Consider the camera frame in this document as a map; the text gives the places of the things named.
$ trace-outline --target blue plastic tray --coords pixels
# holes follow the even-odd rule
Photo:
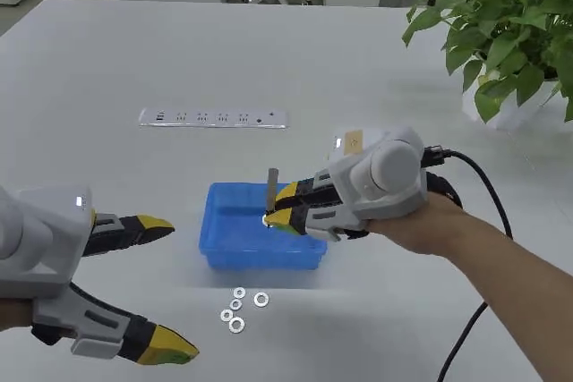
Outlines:
[[[207,196],[199,249],[216,269],[315,269],[325,241],[262,224],[267,184],[213,183]]]

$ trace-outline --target black cable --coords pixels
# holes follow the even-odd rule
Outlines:
[[[498,193],[495,192],[492,182],[487,177],[483,169],[474,160],[472,160],[467,155],[462,154],[461,152],[445,149],[443,151],[443,156],[445,158],[447,157],[458,158],[468,163],[475,170],[475,172],[479,175],[480,179],[482,180],[483,185],[485,185],[485,188],[487,188],[487,191],[490,193],[490,196],[492,196],[493,203],[495,204],[495,207],[498,209],[498,212],[500,213],[501,222],[503,223],[503,229],[505,230],[505,234],[511,240],[513,240],[513,233],[511,232],[511,225],[509,225],[508,215],[506,214],[503,205],[501,205],[501,200],[500,197],[498,196]],[[475,323],[487,308],[488,304],[484,301],[482,304],[480,304],[479,308],[477,308],[477,310],[474,312],[474,315],[472,315],[469,321],[467,321],[467,324],[464,327],[462,334],[459,336],[458,340],[451,348],[448,358],[444,361],[444,364],[441,367],[440,375],[438,376],[437,382],[443,382],[444,378],[446,377],[446,373],[448,373],[449,367],[451,366],[451,363],[456,358],[456,355],[458,354],[462,345],[469,336],[470,331],[472,331],[472,328],[474,327]]]

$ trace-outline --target power strip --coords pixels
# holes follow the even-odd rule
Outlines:
[[[140,114],[140,125],[152,127],[222,127],[285,129],[288,115],[273,109],[149,108]]]

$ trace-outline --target white table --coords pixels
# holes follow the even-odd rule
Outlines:
[[[0,183],[89,183],[101,211],[171,220],[177,231],[168,239],[86,259],[74,281],[180,330],[201,355],[183,367],[143,368],[73,357],[69,342],[48,348],[13,330],[0,335],[3,376],[434,380],[480,302],[446,261],[372,236],[331,245],[315,272],[221,274],[197,250],[211,183],[264,182],[269,166],[283,181],[313,174],[339,126],[408,123],[427,144],[463,150],[492,178],[517,239],[572,271],[568,209],[526,161],[547,156],[560,167],[554,175],[564,175],[556,150],[470,123],[460,112],[460,79],[448,77],[441,58],[445,29],[416,35],[406,50],[405,25],[402,10],[46,0],[9,30],[0,38]],[[163,105],[272,106],[290,113],[291,128],[138,127],[143,107]],[[451,161],[435,172],[455,184],[468,210],[500,224],[469,167]],[[264,310],[246,303],[247,327],[231,335],[219,312],[238,285],[264,289],[271,302]],[[539,379],[488,311],[450,380]]]

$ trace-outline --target human hand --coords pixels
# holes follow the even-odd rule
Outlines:
[[[13,327],[28,327],[31,323],[31,301],[0,299],[0,331]]]
[[[366,228],[385,235],[406,250],[448,257],[452,245],[485,226],[489,225],[467,214],[447,197],[429,192],[428,202],[412,214],[372,220]]]

